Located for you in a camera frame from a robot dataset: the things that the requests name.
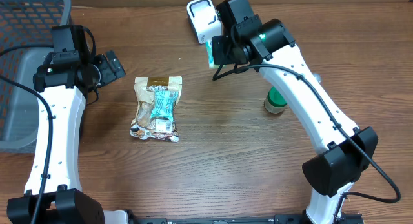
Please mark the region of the brown Pantree snack pouch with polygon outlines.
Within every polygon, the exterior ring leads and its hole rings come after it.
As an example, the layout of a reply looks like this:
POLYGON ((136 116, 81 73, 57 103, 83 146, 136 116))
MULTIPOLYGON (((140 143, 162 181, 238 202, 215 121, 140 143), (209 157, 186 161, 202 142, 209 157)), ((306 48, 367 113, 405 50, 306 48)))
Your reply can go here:
POLYGON ((158 139, 161 141, 178 142, 179 134, 176 121, 167 119, 151 119, 150 115, 154 107, 154 93, 157 90, 169 90, 179 93, 174 106, 181 98, 183 78, 181 76, 169 77, 136 77, 134 90, 137 98, 137 112, 131 122, 130 135, 141 140, 158 139))

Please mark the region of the teal snack bar wrapper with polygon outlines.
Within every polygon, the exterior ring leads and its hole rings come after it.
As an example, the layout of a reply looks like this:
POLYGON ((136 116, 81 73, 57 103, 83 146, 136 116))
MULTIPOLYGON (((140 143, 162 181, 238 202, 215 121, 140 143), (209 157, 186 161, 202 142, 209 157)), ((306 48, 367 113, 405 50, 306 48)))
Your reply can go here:
POLYGON ((161 118, 174 121, 174 106, 179 93, 169 90, 157 90, 154 93, 154 107, 150 115, 151 119, 161 118))

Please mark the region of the green lidded cup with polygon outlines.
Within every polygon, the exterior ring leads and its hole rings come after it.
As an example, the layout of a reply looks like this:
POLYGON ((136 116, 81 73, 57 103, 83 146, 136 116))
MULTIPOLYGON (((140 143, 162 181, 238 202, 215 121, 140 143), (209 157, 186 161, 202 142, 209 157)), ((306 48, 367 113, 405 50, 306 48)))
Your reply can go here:
POLYGON ((284 111, 287 107, 287 102, 284 100, 283 96, 278 92, 275 87, 272 87, 266 96, 264 101, 265 109, 272 113, 278 114, 284 111))

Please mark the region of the teal tissue pack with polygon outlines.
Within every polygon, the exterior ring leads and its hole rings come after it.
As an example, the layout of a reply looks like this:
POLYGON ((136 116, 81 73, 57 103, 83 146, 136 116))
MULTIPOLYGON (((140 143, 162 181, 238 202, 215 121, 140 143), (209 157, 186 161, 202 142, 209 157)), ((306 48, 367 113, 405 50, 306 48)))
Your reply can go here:
POLYGON ((213 57, 213 54, 212 54, 212 40, 208 39, 205 42, 205 46, 206 46, 207 56, 208 56, 208 66, 209 66, 209 68, 215 68, 216 65, 214 63, 214 57, 213 57))

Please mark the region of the yellow oil bottle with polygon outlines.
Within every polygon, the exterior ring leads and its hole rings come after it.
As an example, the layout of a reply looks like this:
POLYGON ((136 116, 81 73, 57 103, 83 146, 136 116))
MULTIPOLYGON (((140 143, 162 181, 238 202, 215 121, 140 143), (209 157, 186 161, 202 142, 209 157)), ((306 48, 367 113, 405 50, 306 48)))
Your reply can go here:
POLYGON ((313 74, 313 76, 315 77, 315 79, 317 80, 318 83, 322 82, 322 78, 319 74, 313 74))

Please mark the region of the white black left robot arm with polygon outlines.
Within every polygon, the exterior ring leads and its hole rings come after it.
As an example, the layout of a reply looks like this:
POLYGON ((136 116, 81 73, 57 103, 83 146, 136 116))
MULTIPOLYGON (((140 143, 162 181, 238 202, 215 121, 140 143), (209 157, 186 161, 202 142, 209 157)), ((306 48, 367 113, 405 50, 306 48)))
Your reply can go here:
POLYGON ((124 210, 104 210, 83 193, 78 171, 81 122, 88 93, 103 84, 94 60, 49 53, 34 75, 39 105, 35 158, 25 192, 8 200, 12 223, 129 223, 124 210))

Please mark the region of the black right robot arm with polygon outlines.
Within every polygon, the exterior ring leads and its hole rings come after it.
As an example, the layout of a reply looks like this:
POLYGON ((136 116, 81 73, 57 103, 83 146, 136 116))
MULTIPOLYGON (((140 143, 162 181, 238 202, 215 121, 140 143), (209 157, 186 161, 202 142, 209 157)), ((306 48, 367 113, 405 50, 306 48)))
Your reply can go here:
POLYGON ((375 165, 377 134, 370 127, 361 130, 342 113, 280 20, 263 24, 255 16, 225 20, 223 26, 223 34, 212 38, 214 63, 233 64, 233 74, 248 69, 260 73, 297 116, 316 151, 316 157, 302 165, 312 195, 300 223, 362 223, 360 215, 341 209, 362 172, 375 165))

